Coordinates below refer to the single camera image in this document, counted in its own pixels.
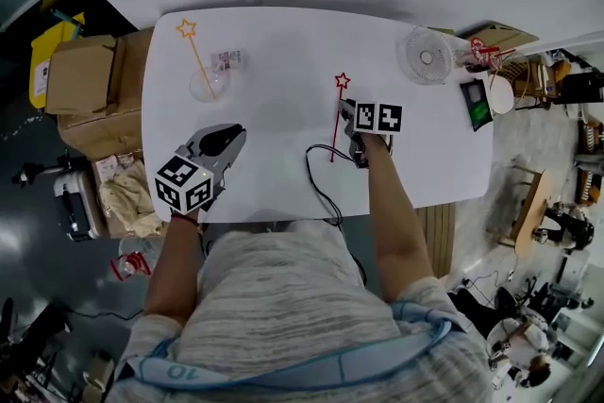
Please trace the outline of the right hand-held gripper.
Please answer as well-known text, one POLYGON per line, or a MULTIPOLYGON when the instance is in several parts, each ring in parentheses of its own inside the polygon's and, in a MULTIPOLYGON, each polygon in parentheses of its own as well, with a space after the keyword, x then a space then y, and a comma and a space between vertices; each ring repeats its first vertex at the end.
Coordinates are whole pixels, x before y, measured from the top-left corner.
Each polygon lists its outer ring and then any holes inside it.
POLYGON ((339 112, 344 120, 344 134, 350 139, 349 156, 360 169, 368 167, 361 134, 379 136, 389 154, 393 153, 394 136, 401 132, 402 107, 392 104, 356 102, 340 99, 339 112))

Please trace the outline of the red star wand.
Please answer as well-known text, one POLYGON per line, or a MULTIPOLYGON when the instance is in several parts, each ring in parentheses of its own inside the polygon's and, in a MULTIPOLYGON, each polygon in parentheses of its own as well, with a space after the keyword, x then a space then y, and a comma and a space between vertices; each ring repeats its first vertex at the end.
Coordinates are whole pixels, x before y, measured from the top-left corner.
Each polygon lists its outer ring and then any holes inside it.
POLYGON ((341 72, 339 75, 335 76, 335 81, 336 81, 338 100, 336 102, 336 115, 335 115, 334 129, 333 129, 332 140, 331 140, 331 147, 333 149, 336 148, 337 135, 338 135, 338 129, 339 129, 340 102, 343 100, 344 91, 347 89, 348 84, 350 83, 351 79, 346 75, 345 72, 341 72))

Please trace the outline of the clear plastic cup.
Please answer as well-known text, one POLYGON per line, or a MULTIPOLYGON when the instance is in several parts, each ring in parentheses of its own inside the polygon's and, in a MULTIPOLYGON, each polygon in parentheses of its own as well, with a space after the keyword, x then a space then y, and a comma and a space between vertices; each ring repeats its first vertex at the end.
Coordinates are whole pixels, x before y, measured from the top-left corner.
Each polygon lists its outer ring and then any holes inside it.
POLYGON ((191 96, 200 103, 217 101, 229 87, 230 70, 223 64, 202 66, 192 74, 189 83, 191 96))

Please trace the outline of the orange star wand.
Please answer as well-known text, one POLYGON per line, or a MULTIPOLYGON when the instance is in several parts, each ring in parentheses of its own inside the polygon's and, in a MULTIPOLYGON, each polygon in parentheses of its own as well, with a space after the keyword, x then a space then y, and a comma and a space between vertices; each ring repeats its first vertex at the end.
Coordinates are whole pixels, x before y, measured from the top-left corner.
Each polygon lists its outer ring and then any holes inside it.
POLYGON ((203 84, 207 94, 210 96, 210 99, 212 101, 215 101, 216 94, 213 90, 213 85, 210 82, 210 78, 208 77, 207 71, 205 69, 203 61, 199 55, 199 52, 198 52, 197 47, 194 42, 194 38, 196 36, 195 28, 196 28, 196 23, 190 22, 186 18, 182 18, 180 24, 176 26, 176 30, 179 32, 181 37, 188 42, 189 46, 192 49, 196 65, 198 67, 198 71, 201 75, 202 84, 203 84))

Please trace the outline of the person's right forearm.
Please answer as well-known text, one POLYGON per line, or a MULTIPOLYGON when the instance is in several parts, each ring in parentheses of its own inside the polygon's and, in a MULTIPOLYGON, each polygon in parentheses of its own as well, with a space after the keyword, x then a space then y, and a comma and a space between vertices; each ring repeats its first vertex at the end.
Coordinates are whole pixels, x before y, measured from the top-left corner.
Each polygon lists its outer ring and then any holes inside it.
POLYGON ((384 140, 363 134, 368 161, 369 214, 378 283, 392 303, 410 286, 433 275, 424 231, 384 140))

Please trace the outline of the red patterned drink cup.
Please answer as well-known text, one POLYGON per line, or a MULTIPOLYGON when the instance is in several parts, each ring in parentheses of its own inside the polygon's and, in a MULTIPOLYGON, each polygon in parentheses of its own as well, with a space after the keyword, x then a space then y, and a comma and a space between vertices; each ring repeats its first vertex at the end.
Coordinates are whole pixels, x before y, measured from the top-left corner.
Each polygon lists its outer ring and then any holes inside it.
POLYGON ((473 37, 470 40, 471 59, 466 66, 466 70, 470 73, 481 73, 488 71, 491 68, 490 52, 484 42, 473 37))

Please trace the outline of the dark drink cup red straw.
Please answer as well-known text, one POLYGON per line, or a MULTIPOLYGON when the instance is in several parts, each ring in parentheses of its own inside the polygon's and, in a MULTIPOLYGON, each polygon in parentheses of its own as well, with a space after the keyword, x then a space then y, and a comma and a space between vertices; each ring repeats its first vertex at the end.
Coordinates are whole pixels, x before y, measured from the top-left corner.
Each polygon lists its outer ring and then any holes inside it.
POLYGON ((506 59, 511 56, 512 54, 514 54, 516 51, 515 48, 512 49, 508 49, 508 50, 496 50, 493 51, 489 54, 488 60, 489 60, 489 65, 491 66, 491 69, 493 72, 498 72, 503 68, 503 64, 506 61, 506 59))

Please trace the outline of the black device green screen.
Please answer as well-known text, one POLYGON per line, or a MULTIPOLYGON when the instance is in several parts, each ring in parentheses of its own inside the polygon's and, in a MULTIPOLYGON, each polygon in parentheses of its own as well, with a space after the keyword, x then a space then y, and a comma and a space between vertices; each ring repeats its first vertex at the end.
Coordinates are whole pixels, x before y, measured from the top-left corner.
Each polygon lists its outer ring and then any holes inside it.
POLYGON ((460 85, 470 123, 475 132, 493 121, 487 93, 482 80, 474 79, 460 85))

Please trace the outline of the wooden slatted bench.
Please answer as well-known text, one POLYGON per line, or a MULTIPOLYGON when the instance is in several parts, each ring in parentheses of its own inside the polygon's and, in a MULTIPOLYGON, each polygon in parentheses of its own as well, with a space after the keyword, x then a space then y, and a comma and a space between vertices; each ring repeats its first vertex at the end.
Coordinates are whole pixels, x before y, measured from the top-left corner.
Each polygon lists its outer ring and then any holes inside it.
POLYGON ((437 278, 447 277, 451 269, 455 237, 456 204, 442 204, 416 210, 424 230, 428 258, 437 278))

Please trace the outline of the flat cardboard box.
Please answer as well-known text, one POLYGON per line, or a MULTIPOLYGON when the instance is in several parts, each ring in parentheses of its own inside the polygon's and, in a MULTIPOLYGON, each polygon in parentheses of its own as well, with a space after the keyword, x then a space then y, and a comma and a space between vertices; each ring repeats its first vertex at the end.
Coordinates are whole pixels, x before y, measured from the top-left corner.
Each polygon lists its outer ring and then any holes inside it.
POLYGON ((45 110, 54 115, 105 112, 116 48, 110 35, 60 43, 49 62, 45 110))

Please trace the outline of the silver hard case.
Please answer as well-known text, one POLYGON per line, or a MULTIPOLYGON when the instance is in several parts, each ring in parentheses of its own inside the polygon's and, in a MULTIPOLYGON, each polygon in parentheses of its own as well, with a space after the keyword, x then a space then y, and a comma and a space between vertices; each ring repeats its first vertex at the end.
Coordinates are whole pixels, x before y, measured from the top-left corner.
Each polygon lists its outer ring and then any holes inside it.
POLYGON ((101 211, 86 171, 58 175, 53 189, 59 225, 72 241, 93 240, 103 234, 101 211))

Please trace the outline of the person's grey striped shirt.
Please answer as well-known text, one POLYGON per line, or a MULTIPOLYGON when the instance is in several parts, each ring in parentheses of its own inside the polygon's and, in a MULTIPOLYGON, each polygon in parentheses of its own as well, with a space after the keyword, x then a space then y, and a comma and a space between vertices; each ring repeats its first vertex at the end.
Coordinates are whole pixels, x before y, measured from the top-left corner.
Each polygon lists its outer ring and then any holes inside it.
MULTIPOLYGON (((399 293, 450 332, 408 367, 383 380, 325 392, 235 389, 172 392, 133 380, 116 382, 107 403, 492 403, 483 341, 453 306, 441 282, 424 277, 399 293)), ((230 377, 283 369, 359 344, 418 334, 367 291, 342 233, 298 221, 278 233, 233 231, 215 242, 199 274, 199 296, 185 324, 159 315, 139 319, 126 357, 169 345, 167 357, 230 377)))

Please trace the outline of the thin cardboard box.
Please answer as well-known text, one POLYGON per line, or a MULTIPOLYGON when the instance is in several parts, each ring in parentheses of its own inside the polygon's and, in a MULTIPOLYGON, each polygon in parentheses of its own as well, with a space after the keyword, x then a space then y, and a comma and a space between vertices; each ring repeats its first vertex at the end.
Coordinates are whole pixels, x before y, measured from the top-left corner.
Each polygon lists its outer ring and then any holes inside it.
POLYGON ((498 47, 501 51, 508 51, 539 40, 533 34, 496 21, 475 23, 457 31, 456 35, 467 41, 478 38, 487 47, 498 47))

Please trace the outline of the black tripod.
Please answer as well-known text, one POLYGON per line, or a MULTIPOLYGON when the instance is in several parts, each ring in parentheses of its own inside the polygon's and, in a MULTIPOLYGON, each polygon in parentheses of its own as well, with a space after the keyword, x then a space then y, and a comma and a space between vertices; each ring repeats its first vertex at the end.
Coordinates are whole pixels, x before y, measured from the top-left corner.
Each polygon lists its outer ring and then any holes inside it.
POLYGON ((59 175, 74 170, 84 170, 89 161, 86 157, 72 157, 68 151, 57 157, 54 165, 26 162, 21 170, 11 178, 11 183, 24 187, 31 185, 38 176, 59 175))

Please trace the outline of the yellow bin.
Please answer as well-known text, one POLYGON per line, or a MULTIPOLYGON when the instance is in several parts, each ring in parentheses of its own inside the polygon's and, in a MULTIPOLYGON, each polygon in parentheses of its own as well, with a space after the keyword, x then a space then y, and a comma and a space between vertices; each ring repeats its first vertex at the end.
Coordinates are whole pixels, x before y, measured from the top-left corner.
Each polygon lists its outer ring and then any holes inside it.
POLYGON ((50 59, 55 49, 83 34, 85 14, 83 12, 68 19, 59 12, 59 22, 46 29, 31 42, 32 55, 29 75, 29 101, 35 109, 45 107, 50 59))

